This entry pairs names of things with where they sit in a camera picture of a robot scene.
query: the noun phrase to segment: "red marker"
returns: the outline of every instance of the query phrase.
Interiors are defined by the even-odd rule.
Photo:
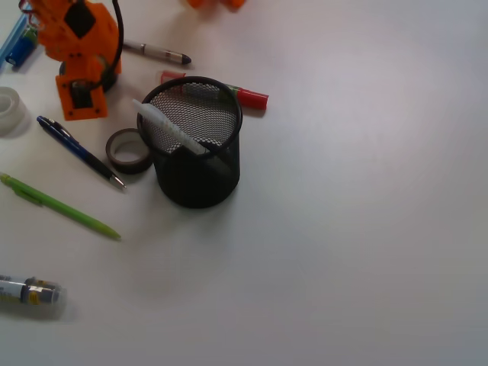
[[[169,80],[184,78],[186,76],[183,72],[163,71],[158,72],[158,81],[160,84],[168,82]],[[243,107],[260,109],[265,111],[268,106],[269,95],[256,93],[239,86],[233,86],[226,84],[232,93],[236,96],[237,100]]]

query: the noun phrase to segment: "white tube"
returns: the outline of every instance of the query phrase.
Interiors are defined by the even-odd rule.
[[[208,153],[209,150],[205,149],[197,141],[193,140],[186,132],[182,131],[180,127],[172,123],[164,113],[152,104],[140,103],[136,99],[132,102],[137,109],[137,112],[147,120],[150,120],[153,124],[165,131],[169,136],[178,141],[181,145],[192,151],[195,155],[201,155]]]

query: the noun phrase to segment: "clear tape roll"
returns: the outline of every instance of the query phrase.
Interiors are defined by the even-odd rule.
[[[12,131],[24,118],[25,106],[18,93],[5,86],[0,86],[0,134]]]

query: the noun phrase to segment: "pencil holder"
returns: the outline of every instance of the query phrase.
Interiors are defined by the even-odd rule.
[[[187,77],[158,86],[143,103],[158,108],[208,150],[196,155],[137,115],[137,128],[151,151],[166,196],[190,208],[211,207],[225,200],[240,177],[242,111],[230,89],[213,79]]]

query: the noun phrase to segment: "pen clip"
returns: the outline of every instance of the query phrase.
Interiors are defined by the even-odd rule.
[[[51,122],[52,126],[57,130],[59,131],[61,134],[63,134],[65,137],[68,137],[69,139],[71,139],[72,141],[74,141],[75,143],[79,143],[78,141],[75,140],[75,138],[73,137],[73,135],[71,133],[69,133],[69,131],[64,128],[63,126],[61,126],[61,124],[59,124],[58,122],[56,122],[55,120],[51,120],[50,118],[48,118],[49,121]]]
[[[30,196],[28,193],[25,193],[24,191],[22,191],[21,189],[16,189],[14,188],[14,192],[15,194],[18,196],[18,197],[22,197],[23,199],[33,203],[33,204],[36,204],[37,206],[42,206],[43,203],[41,201],[39,201],[38,199]]]

